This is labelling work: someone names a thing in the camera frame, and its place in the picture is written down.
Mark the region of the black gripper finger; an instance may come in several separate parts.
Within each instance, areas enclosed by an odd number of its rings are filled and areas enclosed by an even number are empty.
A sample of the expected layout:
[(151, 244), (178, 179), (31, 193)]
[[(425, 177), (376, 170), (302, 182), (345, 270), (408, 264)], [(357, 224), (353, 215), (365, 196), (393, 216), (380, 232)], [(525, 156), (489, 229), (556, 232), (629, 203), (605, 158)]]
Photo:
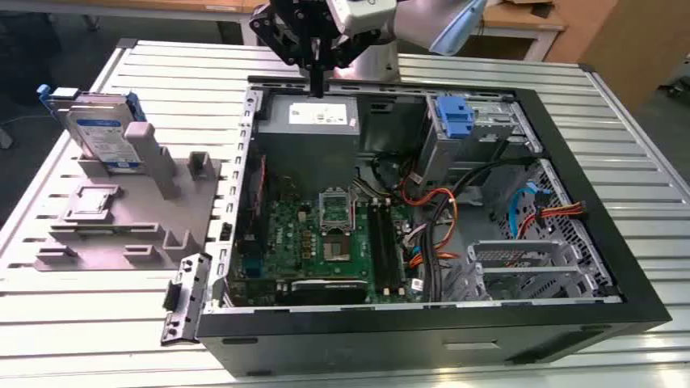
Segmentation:
[(274, 10), (258, 10), (250, 27), (268, 47), (288, 65), (297, 65), (310, 78), (310, 96), (318, 98), (318, 71), (312, 37), (298, 36)]
[(326, 73), (336, 68), (346, 68), (380, 38), (380, 31), (372, 30), (356, 34), (338, 42), (336, 36), (320, 39), (318, 48), (318, 97), (328, 89)]

